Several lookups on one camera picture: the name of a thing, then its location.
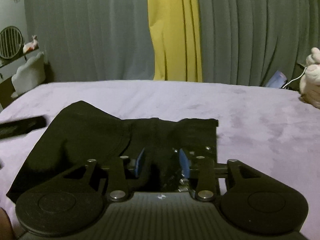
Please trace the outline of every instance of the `mattress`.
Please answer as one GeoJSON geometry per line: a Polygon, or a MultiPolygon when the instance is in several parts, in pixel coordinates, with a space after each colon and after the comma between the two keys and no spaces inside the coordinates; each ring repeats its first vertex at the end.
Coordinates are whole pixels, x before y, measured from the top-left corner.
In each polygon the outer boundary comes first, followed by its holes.
{"type": "MultiPolygon", "coordinates": [[[[50,83],[15,100],[0,113],[0,122],[36,115],[46,115],[51,122],[80,100],[121,119],[218,119],[218,162],[238,159],[301,192],[309,204],[301,233],[318,239],[320,111],[301,102],[298,92],[191,82],[50,83]]],[[[0,141],[0,206],[17,235],[23,229],[5,194],[45,129],[0,141]]]]}

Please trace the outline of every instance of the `black garment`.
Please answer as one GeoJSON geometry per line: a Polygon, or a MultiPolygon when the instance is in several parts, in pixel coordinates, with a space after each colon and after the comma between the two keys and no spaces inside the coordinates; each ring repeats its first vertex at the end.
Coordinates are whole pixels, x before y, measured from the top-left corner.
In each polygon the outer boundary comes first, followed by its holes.
{"type": "Polygon", "coordinates": [[[143,149],[152,155],[161,183],[172,167],[172,149],[216,147],[215,119],[158,118],[121,120],[79,101],[64,108],[52,121],[21,167],[7,196],[19,196],[87,159],[100,164],[121,154],[136,159],[143,149]]]}

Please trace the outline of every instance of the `plush toy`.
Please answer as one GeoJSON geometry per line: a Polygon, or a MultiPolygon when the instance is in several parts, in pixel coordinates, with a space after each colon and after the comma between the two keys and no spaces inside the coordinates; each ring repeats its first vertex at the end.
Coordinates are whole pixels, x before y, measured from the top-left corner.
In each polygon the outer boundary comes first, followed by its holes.
{"type": "Polygon", "coordinates": [[[38,40],[37,35],[32,36],[33,41],[24,44],[23,53],[27,53],[28,51],[35,50],[38,48],[38,40]]]}
{"type": "Polygon", "coordinates": [[[306,59],[306,71],[300,80],[301,98],[320,109],[320,50],[312,48],[306,59]]]}

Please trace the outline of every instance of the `charging cord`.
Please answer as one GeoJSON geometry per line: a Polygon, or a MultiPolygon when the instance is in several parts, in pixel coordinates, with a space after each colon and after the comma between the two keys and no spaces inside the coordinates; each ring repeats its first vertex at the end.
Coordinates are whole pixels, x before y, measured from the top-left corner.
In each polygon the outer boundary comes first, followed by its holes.
{"type": "Polygon", "coordinates": [[[292,80],[291,80],[290,82],[288,82],[287,84],[285,84],[285,85],[282,87],[283,89],[284,89],[287,85],[289,85],[291,82],[293,82],[293,81],[295,81],[295,80],[297,80],[297,79],[301,78],[301,77],[303,76],[303,74],[305,73],[305,71],[306,71],[307,67],[305,67],[304,65],[299,64],[299,63],[298,63],[298,65],[300,65],[300,66],[303,66],[303,67],[304,67],[304,70],[303,70],[302,74],[301,74],[300,76],[298,76],[297,78],[292,79],[292,80]]]}

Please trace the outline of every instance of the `wall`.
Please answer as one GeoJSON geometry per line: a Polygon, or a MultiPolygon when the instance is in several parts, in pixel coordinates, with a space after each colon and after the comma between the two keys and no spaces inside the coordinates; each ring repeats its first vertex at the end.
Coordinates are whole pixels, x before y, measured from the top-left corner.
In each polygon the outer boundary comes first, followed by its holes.
{"type": "Polygon", "coordinates": [[[24,0],[19,0],[17,3],[13,0],[0,0],[0,31],[10,25],[16,26],[21,31],[25,41],[31,40],[27,32],[24,0]]]}

